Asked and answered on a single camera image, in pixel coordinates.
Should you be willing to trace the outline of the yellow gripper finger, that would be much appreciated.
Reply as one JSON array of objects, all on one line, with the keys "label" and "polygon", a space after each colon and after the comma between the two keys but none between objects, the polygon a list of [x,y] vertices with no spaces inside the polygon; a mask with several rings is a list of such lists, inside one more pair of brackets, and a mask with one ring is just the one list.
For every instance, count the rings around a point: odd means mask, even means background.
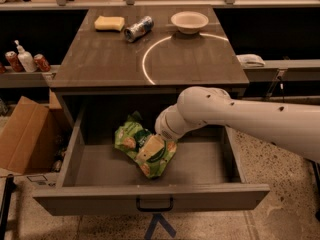
[{"label": "yellow gripper finger", "polygon": [[145,162],[164,149],[164,140],[159,135],[152,135],[136,156],[138,162]]}]

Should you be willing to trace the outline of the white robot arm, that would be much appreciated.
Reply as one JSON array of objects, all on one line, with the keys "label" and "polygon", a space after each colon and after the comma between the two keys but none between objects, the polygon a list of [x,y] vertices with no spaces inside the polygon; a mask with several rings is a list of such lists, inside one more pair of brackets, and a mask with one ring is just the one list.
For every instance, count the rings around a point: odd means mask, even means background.
[{"label": "white robot arm", "polygon": [[207,125],[229,127],[320,162],[320,107],[237,100],[220,88],[189,87],[177,97],[144,94],[140,102],[157,108],[155,132],[178,140]]}]

